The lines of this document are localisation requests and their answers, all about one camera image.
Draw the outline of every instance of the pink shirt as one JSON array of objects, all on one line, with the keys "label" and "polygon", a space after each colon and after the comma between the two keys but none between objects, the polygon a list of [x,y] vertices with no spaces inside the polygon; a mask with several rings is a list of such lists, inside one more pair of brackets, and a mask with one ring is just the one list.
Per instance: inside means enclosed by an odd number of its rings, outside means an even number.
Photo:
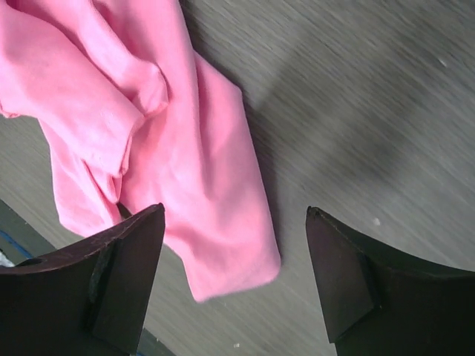
[{"label": "pink shirt", "polygon": [[0,112],[39,119],[66,228],[162,202],[196,301],[277,276],[241,92],[193,51],[178,0],[0,0]]}]

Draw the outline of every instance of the gray wooden floor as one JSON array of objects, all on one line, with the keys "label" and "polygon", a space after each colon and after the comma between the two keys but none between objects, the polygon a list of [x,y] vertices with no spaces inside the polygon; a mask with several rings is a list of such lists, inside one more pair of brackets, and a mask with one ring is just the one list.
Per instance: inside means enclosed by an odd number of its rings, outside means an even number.
[{"label": "gray wooden floor", "polygon": [[[165,251],[147,328],[178,356],[334,355],[308,205],[420,257],[475,269],[475,5],[468,0],[187,0],[195,47],[246,92],[284,267],[193,302]],[[48,147],[0,120],[0,199],[56,247]]]}]

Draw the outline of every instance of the crumpled garment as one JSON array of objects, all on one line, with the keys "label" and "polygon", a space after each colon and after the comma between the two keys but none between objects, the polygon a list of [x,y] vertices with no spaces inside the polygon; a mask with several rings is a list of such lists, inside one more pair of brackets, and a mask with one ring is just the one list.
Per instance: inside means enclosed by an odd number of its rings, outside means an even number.
[{"label": "crumpled garment", "polygon": [[69,230],[162,202],[196,301],[278,275],[241,92],[193,51],[178,0],[0,0],[0,113],[39,120]]}]

